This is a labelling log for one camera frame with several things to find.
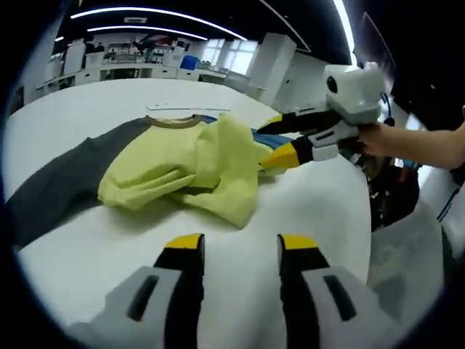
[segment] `blue container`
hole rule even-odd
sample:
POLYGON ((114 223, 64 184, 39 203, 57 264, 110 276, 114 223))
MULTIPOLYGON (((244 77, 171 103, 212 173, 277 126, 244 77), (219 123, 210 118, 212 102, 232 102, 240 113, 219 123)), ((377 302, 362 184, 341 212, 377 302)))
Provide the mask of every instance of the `blue container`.
POLYGON ((181 69, 187 69, 189 71, 195 70, 195 67, 197 66, 198 63, 198 58, 194 56, 184 56, 181 62, 181 69))

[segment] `person's arm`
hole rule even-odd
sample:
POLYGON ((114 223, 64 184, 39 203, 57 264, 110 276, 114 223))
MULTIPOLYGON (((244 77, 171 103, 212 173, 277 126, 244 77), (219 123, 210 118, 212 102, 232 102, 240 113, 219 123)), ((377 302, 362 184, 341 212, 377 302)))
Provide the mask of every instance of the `person's arm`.
POLYGON ((434 167, 455 169, 465 162, 465 123, 456 131, 411 131, 375 124, 360 128, 364 151, 434 167))

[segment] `white tablecloth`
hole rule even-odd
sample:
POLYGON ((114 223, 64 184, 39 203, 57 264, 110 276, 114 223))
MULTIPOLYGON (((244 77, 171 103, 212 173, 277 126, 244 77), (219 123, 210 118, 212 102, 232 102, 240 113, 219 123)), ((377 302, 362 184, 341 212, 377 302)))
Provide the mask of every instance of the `white tablecloth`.
MULTIPOLYGON (((7 198, 36 170, 85 137, 97 137, 147 114, 165 118, 219 114, 202 108, 230 109, 250 127, 276 114, 227 87, 194 81, 104 81, 43 97, 7 122, 3 153, 7 198), (190 110, 147 111, 146 106, 190 110)), ((276 236, 313 236, 330 264, 342 265, 366 282, 369 212, 363 175, 338 157, 262 183, 256 213, 240 231, 208 212, 163 199, 136 214, 101 206, 34 241, 19 257, 38 296, 65 326, 94 317, 103 309, 104 296, 139 266, 152 265, 167 241, 205 233, 199 348, 284 348, 276 236)))

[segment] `window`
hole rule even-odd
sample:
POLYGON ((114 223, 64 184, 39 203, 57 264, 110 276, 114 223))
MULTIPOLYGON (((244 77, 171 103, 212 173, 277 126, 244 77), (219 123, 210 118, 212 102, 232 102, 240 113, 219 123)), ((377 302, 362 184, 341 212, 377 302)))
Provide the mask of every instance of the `window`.
POLYGON ((245 75, 252 62, 252 58, 254 58, 258 44, 256 41, 234 40, 230 51, 227 53, 223 67, 245 75))
POLYGON ((208 60, 211 65, 216 65, 218 62, 219 53, 225 43, 224 39, 212 39, 206 44, 206 48, 202 54, 202 60, 208 60))

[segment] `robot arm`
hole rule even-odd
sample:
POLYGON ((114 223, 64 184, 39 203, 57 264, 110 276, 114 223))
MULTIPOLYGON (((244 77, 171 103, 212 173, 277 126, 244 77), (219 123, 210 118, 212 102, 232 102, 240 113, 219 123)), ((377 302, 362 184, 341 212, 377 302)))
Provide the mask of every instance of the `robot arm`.
POLYGON ((358 125, 376 122, 381 112, 379 100, 384 80, 376 64, 360 69, 345 65, 327 65, 324 71, 326 103, 315 108, 285 113, 270 119, 257 133, 279 135, 305 132, 282 145, 260 164, 264 168, 293 168, 309 161, 337 156, 342 146, 354 146, 358 125))

